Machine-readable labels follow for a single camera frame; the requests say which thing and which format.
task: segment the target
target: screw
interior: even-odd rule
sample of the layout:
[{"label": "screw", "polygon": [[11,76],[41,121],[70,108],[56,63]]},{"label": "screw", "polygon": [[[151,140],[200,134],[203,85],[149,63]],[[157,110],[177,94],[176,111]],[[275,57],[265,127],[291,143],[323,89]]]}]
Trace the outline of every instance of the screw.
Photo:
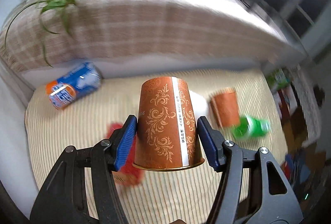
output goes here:
[{"label": "screw", "polygon": [[269,150],[266,147],[260,148],[260,151],[262,154],[267,154],[269,152]]},{"label": "screw", "polygon": [[73,146],[67,146],[66,147],[66,152],[67,153],[73,152]]},{"label": "screw", "polygon": [[109,146],[110,142],[108,139],[104,139],[100,142],[100,144],[103,146],[103,147],[106,147],[106,146]]},{"label": "screw", "polygon": [[232,147],[234,145],[234,143],[231,141],[231,140],[225,140],[224,141],[224,144],[227,146],[227,147]]}]

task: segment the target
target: brown paper cup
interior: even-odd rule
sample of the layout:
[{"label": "brown paper cup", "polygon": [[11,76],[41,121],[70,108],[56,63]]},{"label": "brown paper cup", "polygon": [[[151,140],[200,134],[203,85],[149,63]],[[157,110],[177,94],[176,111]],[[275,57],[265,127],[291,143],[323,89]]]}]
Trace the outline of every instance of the brown paper cup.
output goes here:
[{"label": "brown paper cup", "polygon": [[239,108],[234,89],[225,88],[222,93],[214,95],[211,98],[211,107],[219,127],[239,125]]},{"label": "brown paper cup", "polygon": [[202,164],[190,94],[184,80],[157,77],[141,87],[134,166],[175,171]]}]

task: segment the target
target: bed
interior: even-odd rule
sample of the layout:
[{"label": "bed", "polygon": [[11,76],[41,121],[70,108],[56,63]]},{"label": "bed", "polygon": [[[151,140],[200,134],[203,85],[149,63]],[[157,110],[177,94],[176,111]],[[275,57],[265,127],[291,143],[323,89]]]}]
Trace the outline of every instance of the bed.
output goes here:
[{"label": "bed", "polygon": [[[257,150],[266,146],[280,164],[287,153],[274,100],[261,71],[243,72],[220,69],[198,69],[166,73],[184,79],[189,89],[206,100],[219,89],[233,87],[237,92],[240,114],[264,118],[270,122],[267,136],[248,141],[236,141],[239,146]],[[105,138],[112,122],[124,122],[129,114],[138,114],[140,89],[143,82],[159,75],[105,79],[100,89],[56,110],[38,87],[25,114],[29,152],[37,185],[40,188],[55,161],[68,145],[77,149],[94,146]],[[211,112],[207,115],[217,128]],[[220,130],[233,140],[228,129]],[[207,161],[196,168],[177,172],[146,171],[141,184],[135,187],[117,186],[129,223],[170,223],[182,219],[186,223],[206,221],[216,195],[221,174],[215,173]],[[90,170],[86,173],[89,213],[97,218],[93,200]],[[247,196],[248,171],[243,173],[240,199]]]}]

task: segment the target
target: plaid blanket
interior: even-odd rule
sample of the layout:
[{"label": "plaid blanket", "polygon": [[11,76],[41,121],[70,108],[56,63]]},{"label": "plaid blanket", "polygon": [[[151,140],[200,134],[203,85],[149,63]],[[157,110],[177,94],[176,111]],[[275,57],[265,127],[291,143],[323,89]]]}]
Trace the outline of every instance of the plaid blanket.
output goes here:
[{"label": "plaid blanket", "polygon": [[29,7],[0,34],[0,56],[15,71],[72,59],[146,53],[186,57],[248,57],[274,61],[286,40],[237,0],[77,0],[69,9],[72,36],[55,11]]}]

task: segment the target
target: blue soda can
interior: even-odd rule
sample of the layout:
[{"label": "blue soda can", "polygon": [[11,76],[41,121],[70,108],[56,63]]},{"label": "blue soda can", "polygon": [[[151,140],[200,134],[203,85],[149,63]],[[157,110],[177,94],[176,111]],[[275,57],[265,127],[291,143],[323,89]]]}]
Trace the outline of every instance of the blue soda can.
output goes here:
[{"label": "blue soda can", "polygon": [[63,109],[76,99],[100,87],[101,76],[95,65],[85,62],[68,74],[46,85],[46,94],[56,109]]}]

